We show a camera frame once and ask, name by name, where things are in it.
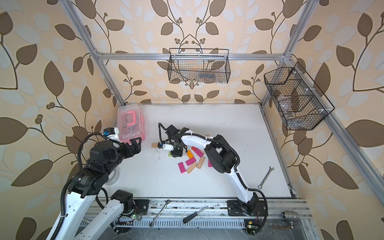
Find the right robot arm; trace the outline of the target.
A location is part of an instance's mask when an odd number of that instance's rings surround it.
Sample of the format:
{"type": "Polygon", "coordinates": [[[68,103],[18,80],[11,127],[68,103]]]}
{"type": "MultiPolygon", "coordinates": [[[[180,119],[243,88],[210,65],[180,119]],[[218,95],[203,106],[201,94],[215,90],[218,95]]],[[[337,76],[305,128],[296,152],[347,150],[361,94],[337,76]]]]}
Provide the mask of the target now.
{"type": "Polygon", "coordinates": [[[213,168],[230,179],[237,194],[237,209],[242,214],[258,217],[260,211],[264,211],[261,223],[255,227],[252,225],[245,227],[245,232],[249,235],[259,233],[269,216],[267,198],[260,189],[250,188],[243,179],[239,169],[240,156],[225,138],[221,135],[202,136],[188,128],[179,130],[173,125],[165,128],[161,123],[158,123],[158,129],[160,140],[158,148],[169,151],[173,158],[182,157],[183,153],[187,153],[193,147],[205,152],[213,168]]]}

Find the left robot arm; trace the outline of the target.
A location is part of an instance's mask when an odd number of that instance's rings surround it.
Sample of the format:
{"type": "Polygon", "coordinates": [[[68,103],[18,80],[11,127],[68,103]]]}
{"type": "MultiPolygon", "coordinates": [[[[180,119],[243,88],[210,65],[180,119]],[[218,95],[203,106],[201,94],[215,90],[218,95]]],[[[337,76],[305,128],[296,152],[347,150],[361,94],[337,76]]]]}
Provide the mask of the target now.
{"type": "Polygon", "coordinates": [[[142,138],[133,138],[122,143],[117,138],[116,128],[107,128],[90,150],[87,163],[67,181],[61,192],[60,214],[47,236],[48,240],[97,240],[121,215],[135,218],[138,206],[133,194],[118,190],[102,211],[82,231],[79,227],[91,204],[109,180],[110,174],[125,159],[141,152],[142,138]]]}

